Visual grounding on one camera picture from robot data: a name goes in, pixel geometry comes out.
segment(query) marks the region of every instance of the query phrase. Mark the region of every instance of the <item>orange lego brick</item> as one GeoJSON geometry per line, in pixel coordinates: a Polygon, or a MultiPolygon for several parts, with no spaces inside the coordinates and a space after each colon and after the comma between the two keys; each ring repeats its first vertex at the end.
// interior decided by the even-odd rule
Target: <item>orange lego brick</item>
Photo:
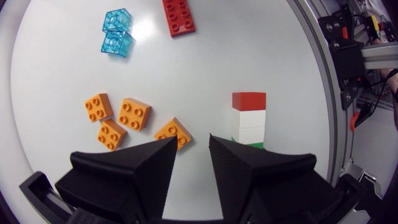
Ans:
{"type": "Polygon", "coordinates": [[[113,120],[107,119],[102,122],[97,139],[110,151],[114,151],[123,141],[126,130],[116,124],[113,120]]]}
{"type": "Polygon", "coordinates": [[[145,127],[149,111],[149,105],[133,98],[125,98],[120,108],[118,121],[133,130],[141,131],[145,127]]]}
{"type": "Polygon", "coordinates": [[[88,118],[91,122],[113,115],[113,110],[106,93],[97,94],[87,100],[85,107],[87,109],[88,118]]]}
{"type": "Polygon", "coordinates": [[[163,128],[161,128],[155,135],[156,140],[168,138],[177,135],[177,150],[180,150],[184,145],[191,141],[191,134],[182,126],[182,124],[173,118],[163,128]]]}

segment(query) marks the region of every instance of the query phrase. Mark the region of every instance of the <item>screw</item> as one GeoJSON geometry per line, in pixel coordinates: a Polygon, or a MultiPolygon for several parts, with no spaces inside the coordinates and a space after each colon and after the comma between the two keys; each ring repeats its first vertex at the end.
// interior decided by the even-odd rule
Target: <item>screw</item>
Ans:
{"type": "Polygon", "coordinates": [[[326,24],[326,29],[331,32],[333,30],[333,27],[330,24],[326,24]]]}
{"type": "Polygon", "coordinates": [[[347,93],[346,95],[346,101],[349,102],[351,100],[351,95],[349,93],[347,93]]]}

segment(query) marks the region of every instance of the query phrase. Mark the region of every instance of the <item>lego duplo brick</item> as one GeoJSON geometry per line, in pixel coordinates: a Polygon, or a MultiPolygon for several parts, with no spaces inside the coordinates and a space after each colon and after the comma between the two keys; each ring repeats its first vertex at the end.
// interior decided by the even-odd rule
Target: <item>lego duplo brick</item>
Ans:
{"type": "Polygon", "coordinates": [[[256,147],[258,149],[264,149],[264,143],[263,142],[257,142],[257,143],[252,143],[252,144],[247,144],[247,146],[252,146],[252,147],[256,147]]]}
{"type": "Polygon", "coordinates": [[[195,31],[195,24],[186,0],[163,0],[163,7],[172,37],[195,31]]]}
{"type": "Polygon", "coordinates": [[[105,14],[102,31],[127,31],[131,15],[126,9],[117,9],[105,14]]]}
{"type": "Polygon", "coordinates": [[[116,124],[113,120],[107,119],[102,122],[97,140],[104,144],[110,151],[117,149],[123,141],[126,130],[116,124]]]}
{"type": "Polygon", "coordinates": [[[125,98],[120,108],[118,121],[133,130],[141,131],[145,127],[149,111],[149,105],[133,98],[125,98]]]}
{"type": "Polygon", "coordinates": [[[91,122],[113,115],[113,110],[106,93],[93,96],[85,102],[85,107],[91,122]]]}
{"type": "Polygon", "coordinates": [[[126,57],[132,37],[125,31],[107,31],[101,52],[126,57]]]}
{"type": "Polygon", "coordinates": [[[238,128],[232,125],[232,138],[241,144],[254,144],[264,142],[265,127],[238,128]]]}
{"type": "Polygon", "coordinates": [[[257,128],[266,125],[266,111],[239,111],[232,108],[232,124],[238,128],[257,128]]]}
{"type": "Polygon", "coordinates": [[[239,111],[265,110],[266,93],[232,93],[232,107],[239,111]]]}
{"type": "Polygon", "coordinates": [[[173,118],[154,135],[157,140],[171,136],[177,136],[177,150],[180,150],[192,139],[191,134],[184,128],[177,118],[173,118]]]}

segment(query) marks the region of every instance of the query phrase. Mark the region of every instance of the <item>translucent blue brick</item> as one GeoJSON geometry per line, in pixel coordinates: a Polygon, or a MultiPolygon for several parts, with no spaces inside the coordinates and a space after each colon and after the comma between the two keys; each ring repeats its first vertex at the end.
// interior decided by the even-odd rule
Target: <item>translucent blue brick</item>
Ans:
{"type": "Polygon", "coordinates": [[[107,31],[101,52],[125,57],[131,41],[132,37],[125,31],[107,31]]]}
{"type": "Polygon", "coordinates": [[[102,31],[127,31],[130,23],[130,13],[126,9],[107,12],[102,31]]]}

